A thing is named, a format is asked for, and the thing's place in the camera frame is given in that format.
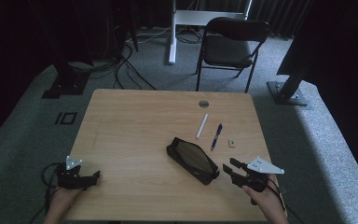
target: white marker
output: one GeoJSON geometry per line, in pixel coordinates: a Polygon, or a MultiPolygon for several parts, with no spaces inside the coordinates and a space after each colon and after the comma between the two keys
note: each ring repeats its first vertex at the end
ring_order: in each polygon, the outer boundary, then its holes
{"type": "Polygon", "coordinates": [[[199,139],[201,137],[202,130],[203,130],[203,127],[205,126],[207,118],[208,118],[208,114],[205,114],[204,120],[202,121],[200,128],[199,128],[199,132],[197,133],[197,136],[196,136],[197,139],[199,139]]]}

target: chair leg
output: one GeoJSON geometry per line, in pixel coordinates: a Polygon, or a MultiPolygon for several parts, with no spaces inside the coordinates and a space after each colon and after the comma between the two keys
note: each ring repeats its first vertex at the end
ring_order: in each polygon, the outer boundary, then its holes
{"type": "Polygon", "coordinates": [[[254,70],[255,70],[255,63],[252,64],[252,69],[251,69],[251,73],[249,74],[248,83],[246,84],[245,93],[248,93],[254,70]]]}
{"type": "Polygon", "coordinates": [[[200,90],[200,79],[201,79],[201,66],[198,68],[198,71],[197,71],[197,88],[196,88],[196,91],[200,90]]]}
{"type": "Polygon", "coordinates": [[[197,61],[196,72],[194,73],[194,75],[196,75],[199,72],[201,65],[202,65],[202,46],[201,46],[201,49],[200,49],[199,60],[197,61]]]}
{"type": "Polygon", "coordinates": [[[241,72],[243,71],[243,69],[245,69],[245,68],[242,68],[242,69],[240,70],[240,72],[239,72],[235,77],[239,77],[240,74],[241,74],[241,72]]]}

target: dark wall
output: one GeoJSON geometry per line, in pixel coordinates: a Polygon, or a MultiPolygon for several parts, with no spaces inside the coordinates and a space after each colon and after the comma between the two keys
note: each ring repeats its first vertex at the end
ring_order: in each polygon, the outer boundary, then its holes
{"type": "Polygon", "coordinates": [[[358,1],[315,0],[279,74],[315,84],[358,163],[358,1]]]}
{"type": "Polygon", "coordinates": [[[0,126],[34,77],[58,58],[90,63],[73,1],[30,2],[41,10],[26,0],[0,0],[0,126]]]}
{"type": "Polygon", "coordinates": [[[0,126],[34,76],[49,65],[26,1],[0,1],[0,126]]]}

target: chair seat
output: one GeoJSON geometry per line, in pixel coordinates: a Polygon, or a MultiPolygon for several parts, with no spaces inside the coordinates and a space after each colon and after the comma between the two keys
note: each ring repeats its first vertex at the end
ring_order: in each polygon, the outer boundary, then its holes
{"type": "Polygon", "coordinates": [[[248,42],[232,40],[221,35],[208,35],[204,41],[204,61],[207,64],[238,68],[252,65],[248,42]]]}

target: black pen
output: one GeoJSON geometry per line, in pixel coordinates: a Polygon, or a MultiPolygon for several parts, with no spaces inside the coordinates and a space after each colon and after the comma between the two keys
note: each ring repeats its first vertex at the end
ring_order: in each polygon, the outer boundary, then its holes
{"type": "Polygon", "coordinates": [[[223,129],[223,125],[219,124],[219,127],[217,127],[216,135],[214,136],[214,139],[213,139],[213,142],[212,142],[211,151],[216,146],[217,138],[219,137],[219,134],[222,131],[222,129],[223,129]]]}

